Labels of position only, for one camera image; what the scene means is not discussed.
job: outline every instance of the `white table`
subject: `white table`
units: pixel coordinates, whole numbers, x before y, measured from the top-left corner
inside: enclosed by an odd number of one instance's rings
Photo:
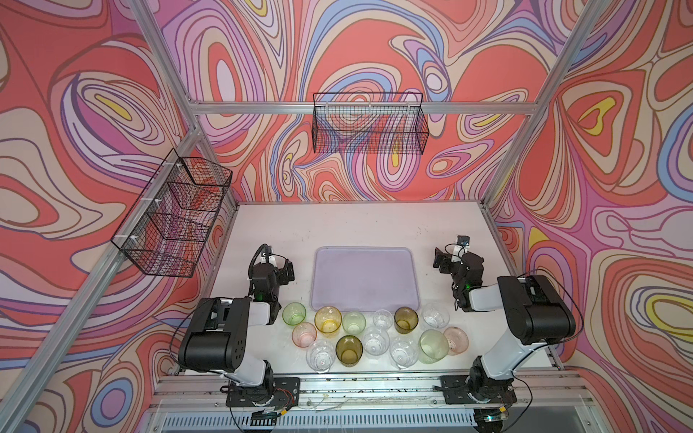
[[[313,322],[310,287],[315,251],[325,246],[407,247],[414,257],[421,305],[440,301],[449,306],[450,325],[469,336],[469,349],[457,356],[446,356],[434,364],[417,362],[408,371],[452,371],[469,369],[478,355],[486,353],[507,329],[503,311],[454,311],[452,279],[432,267],[435,247],[455,242],[457,235],[471,237],[470,251],[484,258],[484,282],[495,283],[498,276],[509,275],[498,247],[475,202],[418,202],[362,204],[246,204],[241,205],[231,230],[212,297],[243,297],[248,291],[247,269],[252,254],[264,242],[276,254],[294,264],[296,281],[281,286],[283,306],[298,301],[308,311],[306,321]],[[312,373],[306,363],[306,350],[291,341],[292,328],[281,319],[271,326],[248,329],[246,351],[270,362],[277,374]],[[421,322],[409,336],[418,340]],[[393,328],[390,337],[398,333]],[[331,338],[334,343],[345,335]],[[524,367],[551,367],[544,350],[537,351]],[[331,372],[397,371],[389,355],[378,360],[364,356],[351,368],[335,363]]]

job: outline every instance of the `clear cup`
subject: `clear cup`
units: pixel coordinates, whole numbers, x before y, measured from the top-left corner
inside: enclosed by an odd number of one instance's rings
[[[392,313],[387,310],[378,310],[373,314],[373,325],[375,325],[376,328],[388,330],[393,323],[394,318],[392,317]]]
[[[390,357],[398,369],[406,369],[416,364],[419,358],[419,345],[409,337],[399,336],[390,343]]]
[[[289,326],[296,326],[306,318],[306,307],[300,302],[292,302],[281,312],[281,318]]]
[[[325,340],[310,345],[306,352],[308,366],[318,373],[327,373],[335,363],[335,345]]]
[[[421,309],[424,323],[433,329],[443,329],[450,323],[448,309],[439,303],[429,303]]]
[[[419,360],[424,364],[433,364],[445,358],[450,350],[448,339],[442,332],[427,329],[419,338]]]
[[[450,356],[459,355],[469,347],[469,337],[456,326],[445,329],[443,335],[448,339],[448,347],[450,348],[448,355]]]
[[[366,352],[366,357],[375,359],[387,352],[389,349],[389,335],[387,330],[371,326],[366,328],[366,331],[361,336],[363,350]]]
[[[408,334],[419,324],[419,316],[409,307],[400,307],[394,313],[394,327],[400,334]]]
[[[316,337],[317,331],[315,327],[312,323],[307,321],[297,324],[291,332],[291,340],[301,348],[310,346],[315,341]]]
[[[363,356],[363,344],[358,337],[345,335],[340,338],[335,347],[337,359],[346,367],[353,367]]]
[[[351,311],[342,316],[342,327],[347,334],[359,335],[366,328],[366,318],[358,311]]]
[[[335,337],[342,325],[342,313],[333,306],[325,306],[315,313],[315,327],[325,337]]]

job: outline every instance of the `lavender tray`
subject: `lavender tray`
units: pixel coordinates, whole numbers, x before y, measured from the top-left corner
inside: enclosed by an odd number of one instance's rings
[[[310,306],[342,312],[419,309],[412,252],[402,247],[322,247],[315,252]]]

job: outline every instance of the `colorful swirl pattern backdrop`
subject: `colorful swirl pattern backdrop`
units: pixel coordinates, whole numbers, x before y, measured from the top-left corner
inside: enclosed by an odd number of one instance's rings
[[[312,101],[416,90],[426,101],[533,101],[581,1],[167,1],[155,17],[200,101]],[[312,116],[200,121],[241,202],[480,199],[522,116],[431,115],[423,155],[313,152]]]
[[[693,431],[691,71],[691,1],[611,2],[492,206],[585,313],[559,352],[615,432]]]
[[[0,398],[187,131],[128,4],[0,2]],[[228,221],[191,279],[121,268],[22,432],[135,429]]]

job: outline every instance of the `black wire basket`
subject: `black wire basket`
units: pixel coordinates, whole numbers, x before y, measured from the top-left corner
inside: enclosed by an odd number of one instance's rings
[[[192,277],[232,175],[204,158],[178,157],[125,242],[114,244],[143,274]]]
[[[423,154],[428,122],[419,92],[313,94],[316,153]]]

